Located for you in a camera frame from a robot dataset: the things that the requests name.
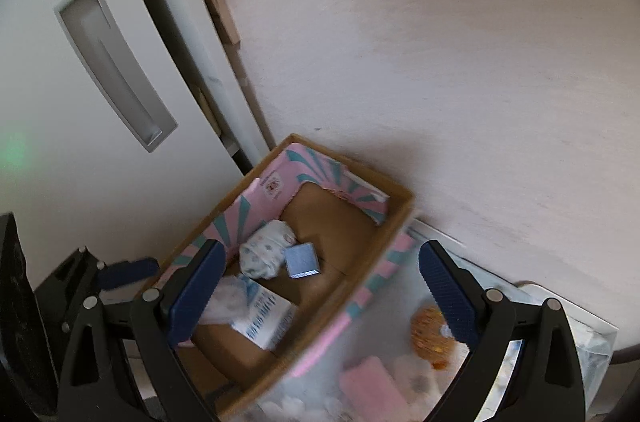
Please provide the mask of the brown plush cookie toy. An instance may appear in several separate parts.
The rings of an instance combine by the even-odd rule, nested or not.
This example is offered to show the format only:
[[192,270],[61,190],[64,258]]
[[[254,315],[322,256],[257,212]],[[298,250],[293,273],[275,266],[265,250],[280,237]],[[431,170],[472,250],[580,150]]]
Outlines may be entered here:
[[427,360],[435,370],[444,370],[449,367],[457,341],[440,309],[426,304],[411,318],[410,343],[416,356]]

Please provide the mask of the clear plastic bag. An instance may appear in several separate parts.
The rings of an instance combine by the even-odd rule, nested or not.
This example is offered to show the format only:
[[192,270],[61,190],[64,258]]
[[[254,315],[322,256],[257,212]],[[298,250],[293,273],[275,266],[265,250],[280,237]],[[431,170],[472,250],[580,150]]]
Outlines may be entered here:
[[244,275],[222,277],[198,323],[207,326],[244,320],[250,315],[250,305],[257,291],[258,283]]

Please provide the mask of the white blue tissue pack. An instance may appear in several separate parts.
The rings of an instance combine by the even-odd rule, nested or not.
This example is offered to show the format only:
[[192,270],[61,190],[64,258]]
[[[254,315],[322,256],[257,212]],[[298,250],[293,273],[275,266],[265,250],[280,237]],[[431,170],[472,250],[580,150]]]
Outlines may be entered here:
[[231,328],[261,350],[274,350],[292,326],[297,306],[246,276],[239,279],[246,286],[248,309]]

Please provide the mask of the floral blue table mat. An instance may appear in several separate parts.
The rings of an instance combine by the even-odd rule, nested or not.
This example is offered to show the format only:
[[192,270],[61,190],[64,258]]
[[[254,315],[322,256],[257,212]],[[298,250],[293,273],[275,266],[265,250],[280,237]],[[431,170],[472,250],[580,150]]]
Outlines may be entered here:
[[416,356],[410,321],[434,300],[418,269],[418,250],[435,239],[459,267],[467,269],[485,288],[495,288],[512,301],[539,305],[552,291],[537,283],[514,285],[466,257],[465,247],[434,227],[414,221],[407,229],[412,239],[405,263],[367,306],[331,342],[318,359],[305,357],[257,402],[240,414],[242,421],[357,421],[360,416],[340,387],[349,369],[373,357],[382,364],[404,395],[416,420],[423,420],[460,369],[468,348],[454,344],[449,364],[436,371]]

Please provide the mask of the white patterned sock roll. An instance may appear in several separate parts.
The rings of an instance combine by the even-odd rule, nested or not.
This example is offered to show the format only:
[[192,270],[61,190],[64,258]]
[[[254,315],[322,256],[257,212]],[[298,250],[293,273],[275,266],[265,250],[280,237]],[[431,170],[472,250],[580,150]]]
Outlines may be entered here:
[[295,243],[294,231],[287,223],[270,221],[240,246],[241,273],[250,279],[276,277],[283,265],[286,249]]

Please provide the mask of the pink fluffy cloth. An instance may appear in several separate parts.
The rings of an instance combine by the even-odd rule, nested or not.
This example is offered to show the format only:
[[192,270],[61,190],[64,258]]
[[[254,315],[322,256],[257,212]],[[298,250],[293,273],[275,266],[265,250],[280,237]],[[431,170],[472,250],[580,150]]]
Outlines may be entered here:
[[363,421],[408,421],[410,409],[380,358],[371,356],[344,371],[340,389]]

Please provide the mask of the small blue box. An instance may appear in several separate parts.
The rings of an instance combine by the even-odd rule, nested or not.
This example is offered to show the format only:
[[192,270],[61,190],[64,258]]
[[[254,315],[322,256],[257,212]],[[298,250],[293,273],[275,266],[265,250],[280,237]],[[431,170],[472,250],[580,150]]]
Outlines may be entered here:
[[288,247],[284,252],[288,275],[293,279],[315,276],[320,273],[320,263],[311,242]]

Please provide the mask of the white wardrobe door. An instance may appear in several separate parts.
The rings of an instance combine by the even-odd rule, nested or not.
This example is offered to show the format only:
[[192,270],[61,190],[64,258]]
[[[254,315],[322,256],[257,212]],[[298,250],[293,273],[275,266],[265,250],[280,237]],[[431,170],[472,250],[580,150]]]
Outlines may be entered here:
[[152,153],[90,79],[55,15],[1,0],[1,208],[33,285],[85,247],[112,263],[166,259],[269,151],[204,0],[106,0],[178,123]]

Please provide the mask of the wooden wall block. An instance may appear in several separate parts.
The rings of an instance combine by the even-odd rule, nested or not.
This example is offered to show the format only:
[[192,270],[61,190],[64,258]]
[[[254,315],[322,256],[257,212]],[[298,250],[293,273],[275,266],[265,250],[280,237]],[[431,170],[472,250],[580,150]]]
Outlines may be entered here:
[[239,45],[241,37],[236,29],[227,0],[205,0],[205,3],[221,42],[232,46]]

